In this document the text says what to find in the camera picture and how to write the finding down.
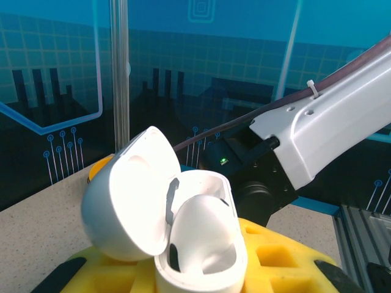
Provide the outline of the aluminium frame post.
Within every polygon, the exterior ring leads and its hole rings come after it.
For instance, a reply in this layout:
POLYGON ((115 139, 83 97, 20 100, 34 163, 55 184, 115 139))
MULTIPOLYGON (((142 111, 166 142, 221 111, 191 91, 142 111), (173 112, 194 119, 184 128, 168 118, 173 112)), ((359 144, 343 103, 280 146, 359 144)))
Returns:
POLYGON ((128 0, 111 0, 112 85, 115 151, 130 140, 128 0))

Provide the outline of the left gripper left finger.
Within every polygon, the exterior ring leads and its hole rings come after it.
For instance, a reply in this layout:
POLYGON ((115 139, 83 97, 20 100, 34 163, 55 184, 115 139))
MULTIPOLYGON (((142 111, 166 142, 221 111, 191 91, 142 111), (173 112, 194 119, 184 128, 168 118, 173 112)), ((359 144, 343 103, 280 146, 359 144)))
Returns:
POLYGON ((31 293, 159 293, 153 259, 123 262, 89 247, 58 265, 31 293))

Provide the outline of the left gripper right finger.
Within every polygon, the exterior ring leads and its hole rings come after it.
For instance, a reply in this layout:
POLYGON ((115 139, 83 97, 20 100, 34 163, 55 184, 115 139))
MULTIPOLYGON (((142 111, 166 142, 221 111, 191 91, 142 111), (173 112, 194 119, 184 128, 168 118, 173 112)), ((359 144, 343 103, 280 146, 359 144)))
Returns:
POLYGON ((248 265, 240 293, 366 293, 329 256, 239 219, 248 265))

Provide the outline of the aluminium table side rail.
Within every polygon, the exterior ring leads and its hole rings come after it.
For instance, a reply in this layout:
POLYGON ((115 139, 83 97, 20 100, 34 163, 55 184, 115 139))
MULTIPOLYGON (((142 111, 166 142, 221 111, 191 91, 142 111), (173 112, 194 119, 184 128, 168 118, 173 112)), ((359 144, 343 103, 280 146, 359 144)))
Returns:
POLYGON ((366 293, 391 293, 391 216, 342 205, 334 228, 345 273, 366 293))

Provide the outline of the white earbud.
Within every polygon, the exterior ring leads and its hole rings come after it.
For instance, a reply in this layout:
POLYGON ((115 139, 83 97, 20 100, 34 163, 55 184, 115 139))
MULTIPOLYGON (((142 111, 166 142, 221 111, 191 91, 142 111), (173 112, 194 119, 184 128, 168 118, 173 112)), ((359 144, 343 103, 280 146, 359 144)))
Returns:
POLYGON ((196 195, 179 208, 172 225, 168 261, 180 273, 223 272, 236 261, 238 237, 229 204, 212 195, 196 195))

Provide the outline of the orange bowl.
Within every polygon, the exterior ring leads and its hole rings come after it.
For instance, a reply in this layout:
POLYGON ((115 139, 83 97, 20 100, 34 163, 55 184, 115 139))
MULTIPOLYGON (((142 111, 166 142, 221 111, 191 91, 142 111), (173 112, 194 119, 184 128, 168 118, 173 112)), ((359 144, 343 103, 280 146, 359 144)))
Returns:
POLYGON ((107 157, 104 157, 94 163, 92 165, 92 168, 89 171, 88 177, 87 177, 87 183, 90 183, 93 177, 114 157, 114 154, 111 154, 107 157))

